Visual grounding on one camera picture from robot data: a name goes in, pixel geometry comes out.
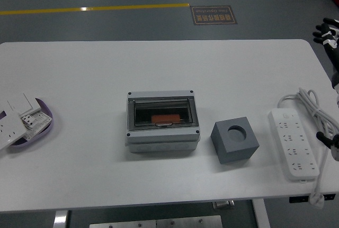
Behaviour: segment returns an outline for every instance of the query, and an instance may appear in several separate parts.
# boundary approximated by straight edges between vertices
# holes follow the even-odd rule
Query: gray box base
[[[248,159],[259,147],[246,117],[216,122],[211,138],[220,163]]]
[[[151,152],[151,151],[174,151],[174,150],[195,150],[199,141],[196,142],[161,142],[161,143],[138,143],[129,144],[129,151]]]

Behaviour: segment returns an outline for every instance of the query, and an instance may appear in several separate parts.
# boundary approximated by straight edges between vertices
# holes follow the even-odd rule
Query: socket outlet
[[[6,114],[0,120],[0,150],[26,134],[26,128],[16,113]]]
[[[269,113],[272,132],[291,180],[311,180],[319,169],[295,109],[275,108]]]

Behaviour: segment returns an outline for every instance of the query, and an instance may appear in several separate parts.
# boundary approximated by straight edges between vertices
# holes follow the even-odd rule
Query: wall switch panel
[[[269,120],[287,177],[300,181],[317,178],[319,169],[297,111],[275,108]]]
[[[23,117],[41,110],[41,107],[31,95],[19,93],[6,100],[3,104],[3,109],[6,114],[15,112],[19,117]]]

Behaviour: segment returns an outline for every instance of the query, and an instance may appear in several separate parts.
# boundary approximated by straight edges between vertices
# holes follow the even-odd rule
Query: metal plate
[[[173,218],[158,220],[157,228],[222,228],[222,223],[220,216]]]
[[[90,228],[157,228],[155,220],[106,223],[106,224],[91,224]]]

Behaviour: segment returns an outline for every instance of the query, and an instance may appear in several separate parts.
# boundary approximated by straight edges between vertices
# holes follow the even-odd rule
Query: white power strip
[[[287,177],[300,181],[318,177],[319,169],[297,111],[275,108],[269,119]]]

